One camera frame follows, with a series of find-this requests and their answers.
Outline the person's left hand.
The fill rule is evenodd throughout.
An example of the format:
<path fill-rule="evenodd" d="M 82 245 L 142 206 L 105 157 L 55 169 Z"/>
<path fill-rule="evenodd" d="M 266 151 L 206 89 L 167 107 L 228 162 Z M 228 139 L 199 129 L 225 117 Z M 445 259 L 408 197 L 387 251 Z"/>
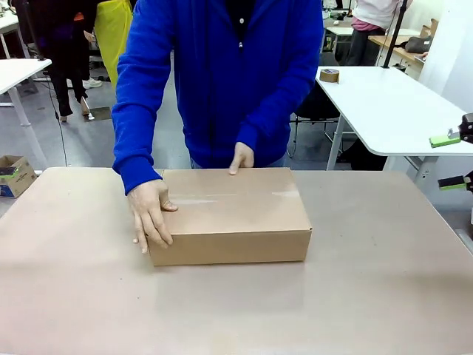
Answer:
<path fill-rule="evenodd" d="M 252 148 L 242 142 L 237 142 L 234 149 L 234 158 L 229 166 L 229 174 L 236 175 L 240 168 L 253 168 L 254 152 Z"/>

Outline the person's right hand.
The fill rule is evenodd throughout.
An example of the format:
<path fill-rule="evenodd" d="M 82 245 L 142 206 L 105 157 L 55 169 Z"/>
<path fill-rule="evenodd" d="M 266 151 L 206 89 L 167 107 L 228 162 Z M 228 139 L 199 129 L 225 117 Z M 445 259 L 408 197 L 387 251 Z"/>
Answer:
<path fill-rule="evenodd" d="M 163 212 L 175 212 L 177 206 L 169 200 L 169 189 L 163 180 L 151 180 L 130 191 L 127 199 L 134 217 L 134 243 L 143 254 L 149 251 L 148 240 L 167 248 L 173 238 L 166 227 Z"/>

